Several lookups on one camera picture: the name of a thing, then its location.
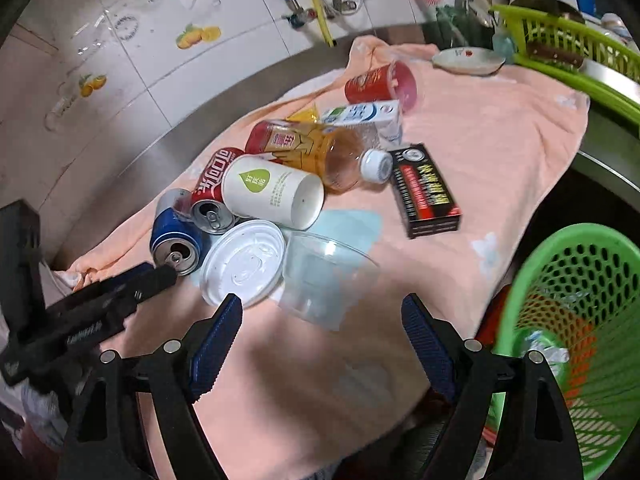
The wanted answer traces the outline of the black glue box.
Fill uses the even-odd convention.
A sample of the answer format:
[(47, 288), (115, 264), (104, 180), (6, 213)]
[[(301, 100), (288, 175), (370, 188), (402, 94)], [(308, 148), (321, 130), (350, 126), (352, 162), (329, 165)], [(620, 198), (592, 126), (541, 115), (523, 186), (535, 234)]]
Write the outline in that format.
[(410, 240), (457, 231), (462, 212), (424, 144), (390, 151), (390, 183)]

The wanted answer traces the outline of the peach pink towel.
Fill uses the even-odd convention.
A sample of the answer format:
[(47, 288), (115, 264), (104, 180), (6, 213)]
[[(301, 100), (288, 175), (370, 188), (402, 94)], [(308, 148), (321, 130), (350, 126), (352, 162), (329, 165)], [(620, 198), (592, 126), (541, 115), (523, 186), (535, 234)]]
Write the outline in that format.
[[(451, 75), (427, 61), (435, 52), (359, 37), (340, 79), (278, 102), (293, 76), (266, 78), (256, 89), (266, 105), (239, 112), (217, 104), (201, 131), (220, 135), (189, 157), (179, 177), (171, 174), (175, 148), (151, 177), (162, 191), (192, 188), (213, 152), (244, 145), (259, 119), (285, 118), (311, 103), (320, 110), (343, 104), (346, 79), (397, 58), (415, 70), (420, 89), (404, 141), (426, 146), (462, 212), (456, 232), (409, 240), (390, 186), (328, 196), (314, 231), (370, 252), (380, 278), (339, 332), (280, 308), (283, 284), (245, 311), (214, 390), (195, 404), (230, 479), (305, 478), (409, 415), (427, 379), (401, 327), (402, 297), (417, 292), (434, 315), (473, 336), (535, 209), (578, 152), (588, 122), (583, 94), (515, 66), (484, 78)], [(213, 47), (149, 92), (170, 124), (183, 127), (178, 119), (197, 106), (286, 58), (274, 26), (265, 27)], [(140, 308), (112, 341), (124, 356), (146, 353), (210, 310), (196, 279), (186, 278)]]

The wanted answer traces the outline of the blue and white can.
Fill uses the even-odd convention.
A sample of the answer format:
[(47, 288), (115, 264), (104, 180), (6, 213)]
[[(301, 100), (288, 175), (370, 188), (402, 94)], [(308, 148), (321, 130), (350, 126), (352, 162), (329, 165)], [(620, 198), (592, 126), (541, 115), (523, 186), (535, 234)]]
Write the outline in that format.
[(178, 275), (194, 272), (204, 254), (203, 232), (191, 218), (191, 192), (171, 188), (158, 200), (150, 238), (156, 266), (172, 266)]

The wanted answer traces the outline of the amber tea bottle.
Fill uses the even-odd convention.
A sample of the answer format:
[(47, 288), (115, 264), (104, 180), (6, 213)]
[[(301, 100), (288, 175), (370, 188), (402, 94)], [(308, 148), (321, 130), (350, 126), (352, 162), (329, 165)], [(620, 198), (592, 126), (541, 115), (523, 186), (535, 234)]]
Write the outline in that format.
[(247, 154), (315, 174), (327, 190), (343, 194), (360, 185), (382, 185), (392, 155), (354, 128), (322, 122), (262, 120), (250, 130)]

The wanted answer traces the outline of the kitchen knife in rack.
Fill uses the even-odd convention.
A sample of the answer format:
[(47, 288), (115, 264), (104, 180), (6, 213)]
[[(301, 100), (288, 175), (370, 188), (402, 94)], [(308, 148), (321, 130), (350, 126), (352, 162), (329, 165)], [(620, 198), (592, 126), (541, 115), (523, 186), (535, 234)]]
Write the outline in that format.
[(626, 70), (616, 70), (616, 68), (611, 68), (602, 63), (593, 61), (591, 58), (588, 58), (588, 56), (551, 47), (548, 44), (543, 44), (539, 41), (530, 42), (526, 46), (526, 52), (530, 58), (567, 65), (592, 78), (602, 75), (614, 75), (632, 80), (636, 84), (639, 82), (639, 76), (634, 73), (634, 70), (631, 70), (630, 72), (627, 72)]

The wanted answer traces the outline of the yellow snack wrapper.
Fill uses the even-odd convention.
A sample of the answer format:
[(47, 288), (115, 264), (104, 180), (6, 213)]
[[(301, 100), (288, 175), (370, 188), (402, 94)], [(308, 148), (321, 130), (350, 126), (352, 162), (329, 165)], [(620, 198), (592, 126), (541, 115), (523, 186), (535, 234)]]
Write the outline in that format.
[(310, 124), (316, 124), (320, 120), (320, 113), (315, 105), (311, 105), (288, 115), (285, 120), (287, 122), (309, 122)]

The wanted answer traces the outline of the clear plastic cup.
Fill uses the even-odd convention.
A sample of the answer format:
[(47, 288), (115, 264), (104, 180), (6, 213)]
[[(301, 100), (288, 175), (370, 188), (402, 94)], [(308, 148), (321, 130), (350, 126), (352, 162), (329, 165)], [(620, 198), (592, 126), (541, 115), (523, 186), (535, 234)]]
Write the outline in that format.
[(337, 332), (379, 275), (380, 266), (364, 252), (333, 238), (295, 232), (283, 260), (279, 307)]

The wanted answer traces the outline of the white paper cup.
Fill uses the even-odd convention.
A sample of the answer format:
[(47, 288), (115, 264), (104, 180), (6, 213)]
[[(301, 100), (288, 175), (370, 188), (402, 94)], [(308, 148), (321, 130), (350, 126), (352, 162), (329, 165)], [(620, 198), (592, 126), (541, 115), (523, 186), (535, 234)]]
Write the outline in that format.
[(258, 156), (242, 155), (224, 173), (221, 195), (237, 217), (306, 230), (319, 217), (324, 186), (315, 174)]

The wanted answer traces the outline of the white milk carton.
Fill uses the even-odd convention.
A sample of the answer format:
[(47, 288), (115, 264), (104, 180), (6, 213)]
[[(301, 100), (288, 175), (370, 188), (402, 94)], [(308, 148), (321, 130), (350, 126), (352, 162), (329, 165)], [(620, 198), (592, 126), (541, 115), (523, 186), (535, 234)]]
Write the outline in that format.
[(393, 150), (402, 143), (401, 107), (398, 100), (334, 107), (320, 115), (320, 122), (355, 130), (367, 148)]

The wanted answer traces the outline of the white ceramic plate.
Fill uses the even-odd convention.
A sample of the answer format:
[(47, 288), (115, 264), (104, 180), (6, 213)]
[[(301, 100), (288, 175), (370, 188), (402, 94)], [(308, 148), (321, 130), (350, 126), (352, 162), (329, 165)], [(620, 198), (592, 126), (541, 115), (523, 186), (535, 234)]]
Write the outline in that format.
[(489, 49), (460, 47), (442, 50), (432, 57), (432, 63), (452, 74), (489, 76), (506, 64), (506, 58)]

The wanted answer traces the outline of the red cola can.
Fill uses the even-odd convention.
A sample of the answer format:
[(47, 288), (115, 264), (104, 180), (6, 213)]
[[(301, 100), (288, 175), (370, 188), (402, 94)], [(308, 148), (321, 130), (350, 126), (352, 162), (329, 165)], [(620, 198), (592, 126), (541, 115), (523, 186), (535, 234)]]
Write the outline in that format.
[(201, 172), (191, 194), (190, 208), (191, 219), (201, 231), (224, 234), (238, 221), (224, 203), (221, 185), (232, 162), (243, 154), (239, 148), (220, 148)]

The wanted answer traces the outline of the red plastic cup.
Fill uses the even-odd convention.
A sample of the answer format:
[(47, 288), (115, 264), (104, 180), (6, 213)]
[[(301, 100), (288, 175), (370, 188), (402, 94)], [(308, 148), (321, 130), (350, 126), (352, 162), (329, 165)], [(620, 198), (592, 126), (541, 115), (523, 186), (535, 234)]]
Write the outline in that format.
[(416, 78), (410, 67), (400, 61), (349, 79), (344, 92), (352, 104), (397, 100), (404, 113), (412, 110), (418, 100)]

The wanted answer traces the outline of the white paper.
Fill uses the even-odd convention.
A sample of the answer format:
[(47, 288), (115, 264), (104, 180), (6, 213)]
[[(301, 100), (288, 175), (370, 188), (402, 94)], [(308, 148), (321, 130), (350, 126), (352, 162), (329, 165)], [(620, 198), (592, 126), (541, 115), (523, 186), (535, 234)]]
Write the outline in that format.
[(533, 330), (524, 339), (524, 351), (538, 351), (557, 375), (570, 362), (570, 352), (554, 342), (543, 330)]

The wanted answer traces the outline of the white plastic lid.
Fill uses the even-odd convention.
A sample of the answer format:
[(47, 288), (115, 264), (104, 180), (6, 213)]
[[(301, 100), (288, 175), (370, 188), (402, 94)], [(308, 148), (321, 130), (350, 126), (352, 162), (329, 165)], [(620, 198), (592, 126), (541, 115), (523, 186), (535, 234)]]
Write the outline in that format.
[(219, 237), (203, 262), (201, 295), (217, 307), (229, 294), (248, 309), (265, 299), (280, 281), (285, 238), (272, 222), (250, 220)]

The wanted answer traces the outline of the green dish rack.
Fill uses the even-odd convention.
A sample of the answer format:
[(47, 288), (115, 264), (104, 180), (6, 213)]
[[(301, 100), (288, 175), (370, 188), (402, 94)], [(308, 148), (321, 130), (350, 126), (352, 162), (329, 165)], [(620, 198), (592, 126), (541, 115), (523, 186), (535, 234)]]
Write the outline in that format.
[(496, 4), (492, 10), (498, 13), (499, 23), (514, 43), (514, 62), (564, 82), (568, 86), (588, 94), (591, 99), (626, 118), (639, 122), (639, 83), (621, 76), (602, 75), (596, 78), (578, 72), (573, 67), (550, 61), (530, 58), (526, 46), (533, 41), (551, 47), (588, 56), (616, 70), (626, 70), (639, 76), (639, 55), (624, 44), (596, 32), (575, 21), (552, 14)]

